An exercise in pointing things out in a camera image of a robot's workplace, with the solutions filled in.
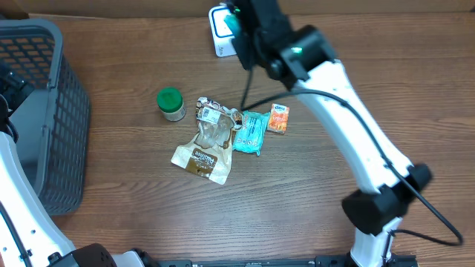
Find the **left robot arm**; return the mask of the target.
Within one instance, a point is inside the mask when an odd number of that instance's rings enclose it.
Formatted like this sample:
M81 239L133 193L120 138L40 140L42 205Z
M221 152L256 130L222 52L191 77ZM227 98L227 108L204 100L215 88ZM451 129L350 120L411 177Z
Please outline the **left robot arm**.
M144 267L135 250L110 254L94 243L83 248L56 227L31 187L16 149L18 133L1 98L1 258L6 266Z

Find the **green cap bottle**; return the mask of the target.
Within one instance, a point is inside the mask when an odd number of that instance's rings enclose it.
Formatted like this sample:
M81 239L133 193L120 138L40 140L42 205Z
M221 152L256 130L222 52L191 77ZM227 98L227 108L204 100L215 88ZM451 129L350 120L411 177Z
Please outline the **green cap bottle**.
M167 87L157 94L157 105L163 116L171 122L180 121L186 115L183 96L178 89Z

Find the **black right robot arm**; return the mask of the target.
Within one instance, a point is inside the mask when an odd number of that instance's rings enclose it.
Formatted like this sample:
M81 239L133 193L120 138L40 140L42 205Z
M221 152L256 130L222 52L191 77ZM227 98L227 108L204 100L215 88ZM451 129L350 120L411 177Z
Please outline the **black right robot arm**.
M292 28L276 1L226 1L232 45L245 70L262 67L321 122L353 172L358 188L342 202L355 226L344 256L318 256L317 266L415 266L393 254L393 239L412 201L431 181L385 136L359 99L332 45L307 25Z

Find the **teal tissue pack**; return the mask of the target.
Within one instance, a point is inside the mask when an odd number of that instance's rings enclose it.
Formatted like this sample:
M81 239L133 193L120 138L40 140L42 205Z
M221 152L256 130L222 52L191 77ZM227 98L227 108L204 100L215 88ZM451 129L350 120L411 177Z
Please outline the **teal tissue pack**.
M235 14L226 15L224 22L226 23L233 36L239 36L242 32L240 21Z

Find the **orange tissue pack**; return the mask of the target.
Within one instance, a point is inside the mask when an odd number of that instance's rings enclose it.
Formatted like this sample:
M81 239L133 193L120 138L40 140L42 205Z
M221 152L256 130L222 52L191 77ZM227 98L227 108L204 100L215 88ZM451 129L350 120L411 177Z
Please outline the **orange tissue pack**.
M272 103L267 130L285 134L289 119L289 107Z

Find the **clear bagged bread snack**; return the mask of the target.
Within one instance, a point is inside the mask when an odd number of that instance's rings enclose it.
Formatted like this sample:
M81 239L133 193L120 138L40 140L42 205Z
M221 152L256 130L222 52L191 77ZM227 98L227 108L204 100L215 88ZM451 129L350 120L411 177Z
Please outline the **clear bagged bread snack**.
M197 133L180 145L171 163L186 171L222 185L232 168L232 142L243 126L243 114L207 97L197 100Z

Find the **teal wet wipes pack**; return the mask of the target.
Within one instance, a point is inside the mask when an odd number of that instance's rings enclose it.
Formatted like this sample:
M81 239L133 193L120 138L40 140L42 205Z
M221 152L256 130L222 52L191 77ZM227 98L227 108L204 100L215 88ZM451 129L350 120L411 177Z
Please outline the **teal wet wipes pack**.
M257 113L253 111L243 112L243 126L235 134L233 150L248 154L261 154L263 140L266 133L270 112Z

